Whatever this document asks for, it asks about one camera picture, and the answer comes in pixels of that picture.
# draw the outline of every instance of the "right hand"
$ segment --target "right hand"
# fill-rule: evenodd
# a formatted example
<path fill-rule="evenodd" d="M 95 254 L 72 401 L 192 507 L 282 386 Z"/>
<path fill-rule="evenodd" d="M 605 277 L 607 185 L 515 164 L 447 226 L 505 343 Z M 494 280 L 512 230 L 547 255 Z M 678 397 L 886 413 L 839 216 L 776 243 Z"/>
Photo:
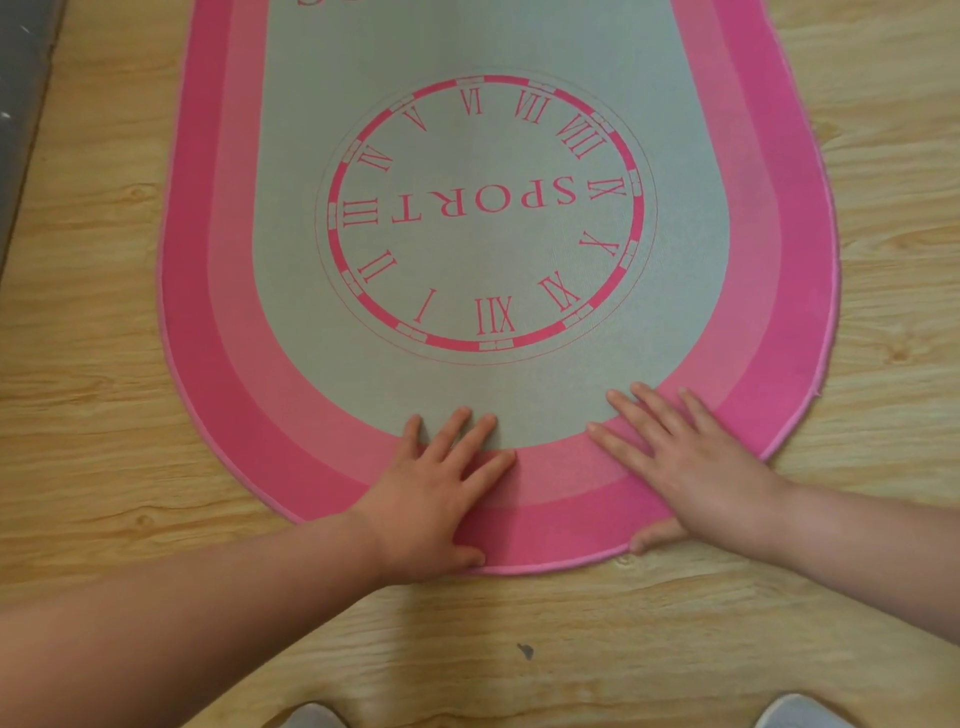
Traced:
<path fill-rule="evenodd" d="M 621 392 L 608 402 L 650 447 L 646 454 L 597 423 L 590 439 L 660 494 L 675 518 L 639 530 L 630 551 L 697 538 L 744 556 L 770 561 L 784 526 L 792 484 L 750 454 L 693 394 L 682 390 L 689 422 L 650 387 L 631 391 L 646 409 Z"/>

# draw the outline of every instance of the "wrist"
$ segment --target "wrist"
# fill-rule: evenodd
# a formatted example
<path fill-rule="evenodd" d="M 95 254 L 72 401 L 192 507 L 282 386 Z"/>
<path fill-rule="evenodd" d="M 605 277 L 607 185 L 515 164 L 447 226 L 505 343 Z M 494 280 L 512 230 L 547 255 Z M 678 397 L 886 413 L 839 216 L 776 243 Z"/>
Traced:
<path fill-rule="evenodd" d="M 777 478 L 776 486 L 762 505 L 757 553 L 752 558 L 774 566 L 789 568 L 792 534 L 806 486 L 784 477 Z"/>
<path fill-rule="evenodd" d="M 347 547 L 345 559 L 353 561 L 353 568 L 362 575 L 369 592 L 389 586 L 386 548 L 370 519 L 362 511 L 350 508 L 331 517 L 342 530 Z"/>

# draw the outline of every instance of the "hand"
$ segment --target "hand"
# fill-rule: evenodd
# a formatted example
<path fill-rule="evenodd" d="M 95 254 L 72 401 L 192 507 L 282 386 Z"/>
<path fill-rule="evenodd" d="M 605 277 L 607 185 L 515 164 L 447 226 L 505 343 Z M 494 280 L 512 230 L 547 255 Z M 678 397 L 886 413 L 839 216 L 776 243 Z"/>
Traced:
<path fill-rule="evenodd" d="M 478 548 L 455 546 L 460 521 L 513 466 L 513 450 L 499 452 L 464 479 L 464 470 L 496 427 L 484 415 L 454 447 L 470 417 L 461 407 L 420 454 L 420 417 L 404 427 L 394 462 L 350 510 L 364 520 L 377 544 L 386 583 L 426 581 L 482 567 Z"/>
<path fill-rule="evenodd" d="M 638 531 L 632 553 L 695 537 L 769 561 L 782 527 L 791 484 L 737 442 L 693 394 L 681 399 L 690 421 L 650 387 L 634 384 L 639 406 L 610 391 L 607 399 L 650 447 L 645 454 L 606 427 L 590 423 L 590 438 L 659 493 L 676 518 Z"/>

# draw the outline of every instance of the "left hand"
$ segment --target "left hand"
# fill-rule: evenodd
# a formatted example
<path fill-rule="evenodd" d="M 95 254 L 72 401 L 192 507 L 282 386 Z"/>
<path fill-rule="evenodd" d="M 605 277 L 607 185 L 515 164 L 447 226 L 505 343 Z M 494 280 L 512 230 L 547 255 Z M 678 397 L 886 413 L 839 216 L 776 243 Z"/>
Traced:
<path fill-rule="evenodd" d="M 349 513 L 365 522 L 376 542 L 388 584 L 426 581 L 486 563 L 484 553 L 456 546 L 460 521 L 513 466 L 516 453 L 503 450 L 464 478 L 464 470 L 496 427 L 494 415 L 453 445 L 470 418 L 461 407 L 420 454 L 420 417 L 403 430 L 394 461 Z"/>

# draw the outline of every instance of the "finger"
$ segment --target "finger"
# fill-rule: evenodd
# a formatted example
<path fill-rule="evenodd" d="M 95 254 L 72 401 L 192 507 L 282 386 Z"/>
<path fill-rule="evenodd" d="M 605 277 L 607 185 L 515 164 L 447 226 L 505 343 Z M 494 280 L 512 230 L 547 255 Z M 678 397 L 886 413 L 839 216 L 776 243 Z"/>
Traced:
<path fill-rule="evenodd" d="M 681 435 L 690 431 L 690 425 L 684 419 L 684 416 L 674 409 L 670 402 L 661 397 L 656 390 L 642 382 L 634 382 L 630 385 L 630 391 L 634 393 L 638 400 L 650 407 L 650 411 L 657 416 L 657 419 L 671 435 Z"/>
<path fill-rule="evenodd" d="M 453 551 L 453 569 L 465 571 L 480 569 L 487 563 L 486 554 L 473 546 L 456 546 Z"/>
<path fill-rule="evenodd" d="M 677 519 L 651 523 L 641 528 L 630 540 L 630 552 L 636 556 L 660 546 L 676 544 L 690 538 L 690 534 L 680 525 Z"/>
<path fill-rule="evenodd" d="M 414 415 L 403 426 L 403 434 L 394 451 L 394 462 L 416 459 L 420 449 L 420 415 Z"/>
<path fill-rule="evenodd" d="M 462 473 L 473 456 L 480 451 L 483 444 L 490 437 L 490 433 L 496 428 L 496 418 L 494 415 L 484 415 L 466 435 L 457 443 L 457 447 L 446 457 L 445 463 L 451 468 L 455 468 L 457 473 Z"/>
<path fill-rule="evenodd" d="M 464 425 L 469 419 L 470 408 L 460 407 L 450 416 L 450 419 L 446 421 L 444 426 L 440 428 L 440 432 L 433 438 L 433 442 L 430 443 L 423 452 L 423 457 L 436 462 L 443 460 L 446 454 L 450 452 L 450 446 L 453 445 L 453 441 L 457 439 L 457 435 L 460 434 L 460 430 L 464 428 Z"/>
<path fill-rule="evenodd" d="M 498 452 L 489 463 L 484 463 L 464 481 L 464 513 L 477 504 L 483 496 L 490 492 L 494 485 L 503 477 L 504 473 L 514 466 L 516 450 Z"/>
<path fill-rule="evenodd" d="M 611 389 L 607 393 L 607 401 L 654 449 L 664 446 L 669 440 L 667 431 L 657 422 L 657 418 L 622 392 Z"/>
<path fill-rule="evenodd" d="M 647 482 L 652 481 L 656 463 L 652 457 L 643 454 L 626 440 L 617 437 L 597 423 L 587 425 L 590 440 L 607 451 L 620 465 L 636 473 Z"/>
<path fill-rule="evenodd" d="M 680 399 L 684 401 L 687 410 L 690 412 L 690 416 L 693 418 L 693 423 L 697 425 L 699 431 L 711 432 L 723 429 L 720 423 L 710 414 L 710 411 L 703 401 L 693 394 L 693 392 L 688 389 L 680 390 Z"/>

